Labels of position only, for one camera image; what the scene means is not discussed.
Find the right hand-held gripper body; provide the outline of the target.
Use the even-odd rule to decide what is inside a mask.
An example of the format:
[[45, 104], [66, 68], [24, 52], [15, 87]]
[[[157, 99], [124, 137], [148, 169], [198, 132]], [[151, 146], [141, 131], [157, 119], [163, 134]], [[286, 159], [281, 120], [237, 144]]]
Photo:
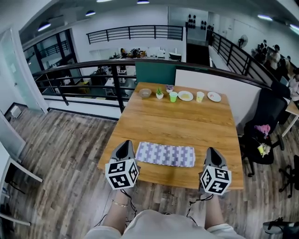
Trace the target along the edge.
[[231, 184], [231, 171], [226, 163], [214, 165], [204, 163], [203, 172], [199, 176], [199, 192], [223, 195]]

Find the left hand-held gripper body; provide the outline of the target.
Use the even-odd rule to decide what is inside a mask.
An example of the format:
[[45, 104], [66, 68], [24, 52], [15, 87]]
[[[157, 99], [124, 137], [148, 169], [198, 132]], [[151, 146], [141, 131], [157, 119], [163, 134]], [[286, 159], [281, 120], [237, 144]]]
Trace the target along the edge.
[[134, 187], [139, 171], [134, 156], [125, 160], [111, 157], [109, 163], [105, 164], [105, 176], [113, 190]]

